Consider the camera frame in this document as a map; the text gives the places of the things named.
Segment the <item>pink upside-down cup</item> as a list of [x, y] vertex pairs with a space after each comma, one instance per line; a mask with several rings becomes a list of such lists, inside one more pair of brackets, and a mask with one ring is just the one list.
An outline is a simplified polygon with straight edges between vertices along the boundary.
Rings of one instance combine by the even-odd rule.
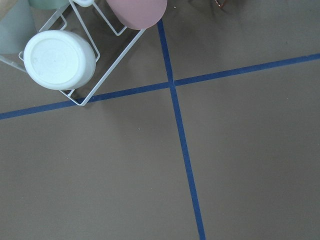
[[142, 30], [154, 26], [164, 15], [167, 0], [107, 0], [115, 16], [126, 27]]

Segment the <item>white upside-down cup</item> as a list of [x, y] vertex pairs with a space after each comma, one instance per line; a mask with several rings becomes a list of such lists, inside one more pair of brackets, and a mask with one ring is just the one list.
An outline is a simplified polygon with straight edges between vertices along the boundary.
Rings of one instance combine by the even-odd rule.
[[33, 36], [23, 51], [28, 75], [50, 90], [73, 90], [87, 84], [96, 70], [96, 56], [81, 36], [47, 30]]

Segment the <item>green upside-down cup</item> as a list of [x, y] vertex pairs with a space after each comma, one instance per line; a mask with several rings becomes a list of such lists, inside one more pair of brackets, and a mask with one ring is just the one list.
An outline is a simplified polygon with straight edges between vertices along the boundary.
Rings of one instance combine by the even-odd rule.
[[29, 5], [40, 10], [54, 10], [68, 5], [69, 0], [28, 0]]

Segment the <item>grey-green upside-down cup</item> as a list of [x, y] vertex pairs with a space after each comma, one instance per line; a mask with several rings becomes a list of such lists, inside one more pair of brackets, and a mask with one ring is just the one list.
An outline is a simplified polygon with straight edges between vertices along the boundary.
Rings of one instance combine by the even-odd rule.
[[0, 53], [22, 51], [37, 33], [32, 11], [27, 0], [0, 2]]

